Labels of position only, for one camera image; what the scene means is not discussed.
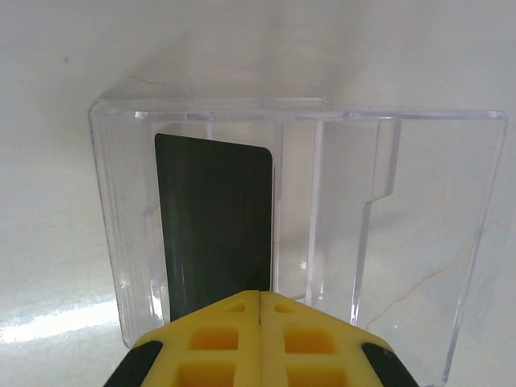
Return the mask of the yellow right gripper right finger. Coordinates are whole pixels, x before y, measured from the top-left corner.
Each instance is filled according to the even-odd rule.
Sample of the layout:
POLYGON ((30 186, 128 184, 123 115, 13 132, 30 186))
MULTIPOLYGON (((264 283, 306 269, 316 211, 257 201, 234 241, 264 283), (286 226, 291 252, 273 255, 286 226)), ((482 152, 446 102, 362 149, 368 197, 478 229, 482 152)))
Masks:
POLYGON ((274 292, 260 294, 263 386, 406 386, 380 337, 274 292))

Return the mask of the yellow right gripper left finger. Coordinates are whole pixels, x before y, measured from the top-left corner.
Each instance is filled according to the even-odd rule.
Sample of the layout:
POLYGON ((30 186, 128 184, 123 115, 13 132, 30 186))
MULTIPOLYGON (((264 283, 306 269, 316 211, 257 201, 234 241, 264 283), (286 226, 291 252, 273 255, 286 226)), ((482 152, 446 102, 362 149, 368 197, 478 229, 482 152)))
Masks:
POLYGON ((149 331, 105 385, 259 386, 260 293, 237 293, 149 331))

